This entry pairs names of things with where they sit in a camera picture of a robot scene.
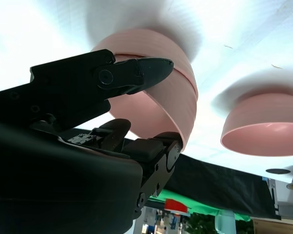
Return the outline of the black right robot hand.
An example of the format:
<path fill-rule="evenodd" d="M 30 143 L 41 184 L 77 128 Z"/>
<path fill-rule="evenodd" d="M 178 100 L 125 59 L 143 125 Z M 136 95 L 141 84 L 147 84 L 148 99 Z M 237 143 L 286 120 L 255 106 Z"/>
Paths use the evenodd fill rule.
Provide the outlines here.
<path fill-rule="evenodd" d="M 110 98 L 150 88 L 167 58 L 117 62 L 103 49 L 31 67 L 0 91 L 0 234 L 123 234 L 174 172 L 182 140 L 164 132 L 124 144 L 118 118 L 70 139 L 60 132 L 107 113 Z"/>

